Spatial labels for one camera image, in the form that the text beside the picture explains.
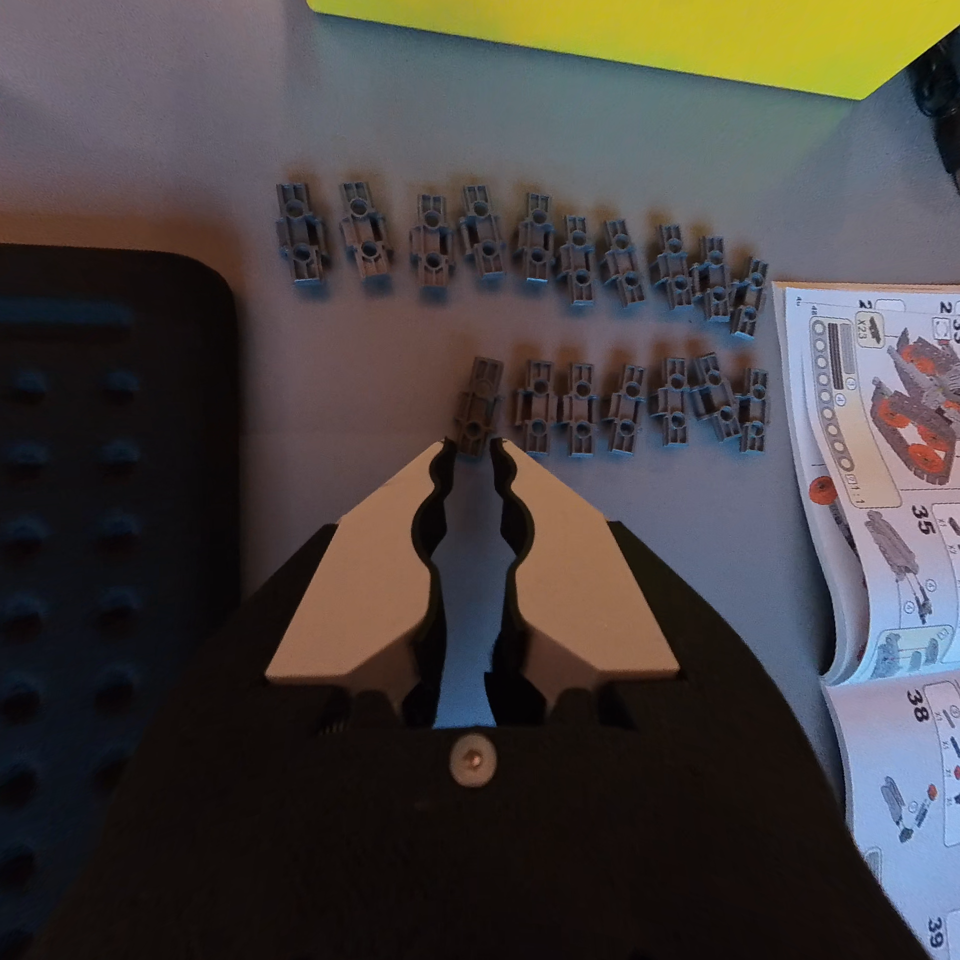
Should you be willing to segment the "grey track link piece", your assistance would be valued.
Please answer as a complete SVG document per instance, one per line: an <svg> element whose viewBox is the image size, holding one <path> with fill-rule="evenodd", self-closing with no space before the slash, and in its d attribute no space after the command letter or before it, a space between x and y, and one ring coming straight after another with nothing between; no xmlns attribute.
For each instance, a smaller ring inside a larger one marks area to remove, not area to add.
<svg viewBox="0 0 960 960"><path fill-rule="evenodd" d="M480 458L498 428L503 369L498 359L477 356L473 360L467 388L460 393L454 414L455 442L462 456Z"/></svg>

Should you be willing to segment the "yellow plastic bin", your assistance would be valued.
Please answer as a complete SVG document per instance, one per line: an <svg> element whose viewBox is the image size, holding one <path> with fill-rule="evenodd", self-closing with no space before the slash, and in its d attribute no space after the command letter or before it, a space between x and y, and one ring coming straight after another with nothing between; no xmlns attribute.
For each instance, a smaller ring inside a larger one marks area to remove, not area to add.
<svg viewBox="0 0 960 960"><path fill-rule="evenodd" d="M957 1L308 1L314 12L859 101L958 27Z"/></svg>

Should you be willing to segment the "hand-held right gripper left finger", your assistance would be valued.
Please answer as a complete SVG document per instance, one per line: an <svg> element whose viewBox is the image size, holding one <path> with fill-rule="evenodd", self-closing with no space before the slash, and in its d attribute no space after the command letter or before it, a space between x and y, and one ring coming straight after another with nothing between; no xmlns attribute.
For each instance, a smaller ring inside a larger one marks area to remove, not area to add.
<svg viewBox="0 0 960 960"><path fill-rule="evenodd" d="M439 571L457 448L432 443L339 519L265 677L375 692L430 728L447 651Z"/></svg>

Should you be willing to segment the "black dimpled pad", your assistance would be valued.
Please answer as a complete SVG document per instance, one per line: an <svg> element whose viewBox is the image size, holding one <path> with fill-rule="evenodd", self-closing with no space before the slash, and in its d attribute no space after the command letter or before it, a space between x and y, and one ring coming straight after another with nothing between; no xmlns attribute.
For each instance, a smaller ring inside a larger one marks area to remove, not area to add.
<svg viewBox="0 0 960 960"><path fill-rule="evenodd" d="M234 295L195 259L2 245L2 958L239 604L238 357Z"/></svg>

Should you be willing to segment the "rows of grey track links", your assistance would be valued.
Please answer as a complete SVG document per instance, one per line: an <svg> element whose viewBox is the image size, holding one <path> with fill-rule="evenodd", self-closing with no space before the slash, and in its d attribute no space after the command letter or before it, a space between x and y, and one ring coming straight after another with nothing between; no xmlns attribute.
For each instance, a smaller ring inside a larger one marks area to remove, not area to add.
<svg viewBox="0 0 960 960"><path fill-rule="evenodd" d="M316 215L309 187L303 182L275 187L279 217L275 231L279 252L296 285L320 286L327 280L330 251L324 221ZM386 220L366 181L342 185L340 232L344 250L361 282L379 282L391 270L393 247ZM454 230L443 195L420 194L414 225L409 230L409 257L421 292L445 294L456 266L457 241L480 282L499 282L506 275L507 234L486 185L462 187L462 217ZM551 219L551 198L526 194L525 216L517 225L515 249L524 282L544 284L555 276L570 306L593 306L598 282L611 287L623 308L645 300L640 248L624 219L603 223L606 249L600 261L588 220L568 214L558 230ZM753 339L769 289L769 264L750 258L743 275L735 276L726 257L724 239L702 236L700 259L690 263L678 224L657 228L659 250L650 265L650 282L663 290L671 309L699 306L703 318L728 328L731 336ZM743 388L735 391L715 353L692 360L663 361L663 382L647 396L645 370L637 364L622 368L616 389L601 397L590 363L572 363L565 393L553 389L554 364L526 362L525 379L515 393L514 425L521 431L521 449L544 456L551 450L555 427L566 431L567 453L589 458L597 448L599 429L608 425L607 449L633 456L646 404L647 415L659 423L666 448L685 447L689 423L709 424L719 442L737 441L741 453L761 454L768 423L767 371L748 367Z"/></svg>

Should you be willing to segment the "printed instruction booklet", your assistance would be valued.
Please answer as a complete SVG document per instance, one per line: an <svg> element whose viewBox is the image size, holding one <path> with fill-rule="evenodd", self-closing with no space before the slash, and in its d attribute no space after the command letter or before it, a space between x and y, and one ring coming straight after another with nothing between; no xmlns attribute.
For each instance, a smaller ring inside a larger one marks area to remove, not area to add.
<svg viewBox="0 0 960 960"><path fill-rule="evenodd" d="M846 820L933 958L959 954L959 292L774 283L798 489L834 611Z"/></svg>

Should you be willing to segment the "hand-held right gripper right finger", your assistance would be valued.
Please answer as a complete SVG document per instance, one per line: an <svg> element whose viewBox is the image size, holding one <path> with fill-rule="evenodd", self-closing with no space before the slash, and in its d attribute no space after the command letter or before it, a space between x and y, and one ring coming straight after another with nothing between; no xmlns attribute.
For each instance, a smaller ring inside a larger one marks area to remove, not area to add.
<svg viewBox="0 0 960 960"><path fill-rule="evenodd" d="M489 453L513 554L487 671L495 723L540 725L571 690L677 679L677 657L604 514L510 440L493 440Z"/></svg>

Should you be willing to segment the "grey desk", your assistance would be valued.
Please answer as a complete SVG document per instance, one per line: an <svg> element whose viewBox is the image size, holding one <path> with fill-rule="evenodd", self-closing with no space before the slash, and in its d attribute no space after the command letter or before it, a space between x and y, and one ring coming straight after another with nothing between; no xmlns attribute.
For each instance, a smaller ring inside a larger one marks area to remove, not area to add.
<svg viewBox="0 0 960 960"><path fill-rule="evenodd" d="M530 357L654 382L662 357L714 351L774 391L760 456L691 425L664 448L644 417L633 458L601 445L543 464L623 522L750 644L831 786L842 762L819 674L830 594L791 456L767 303L753 341L699 310L622 310L600 287L514 271L479 283L458 254L446 296L422 297L407 233L422 192L488 187L511 232L524 195L555 222L624 218L634 241L678 223L694 254L719 234L735 270L787 282L958 282L958 196L904 76L847 102L316 15L305 2L2 2L2 238L157 250L219 273L242 330L244 592L323 524L452 428L476 355L501 360L505 436ZM366 182L390 272L362 282L344 247L342 185ZM304 183L323 221L326 281L281 255L277 185Z"/></svg>

